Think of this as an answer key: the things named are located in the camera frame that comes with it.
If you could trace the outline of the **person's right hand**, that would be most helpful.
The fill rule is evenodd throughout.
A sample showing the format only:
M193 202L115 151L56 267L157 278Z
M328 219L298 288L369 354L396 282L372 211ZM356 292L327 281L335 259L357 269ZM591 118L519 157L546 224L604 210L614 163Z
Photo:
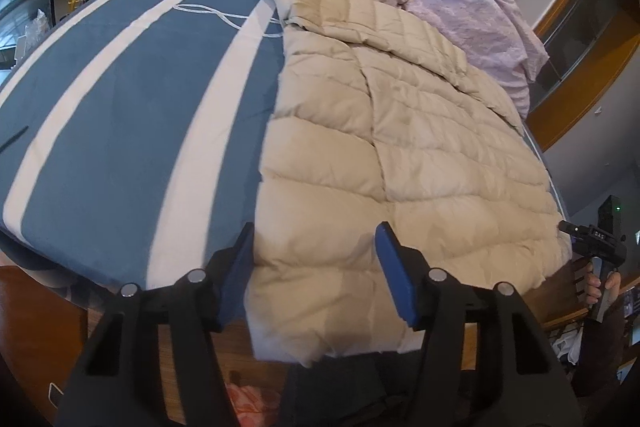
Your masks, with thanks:
M593 306L601 300L612 305L620 295L620 283L622 277L620 272L614 271L608 274L605 282L594 274L594 266L589 262L585 274L585 302L588 306Z

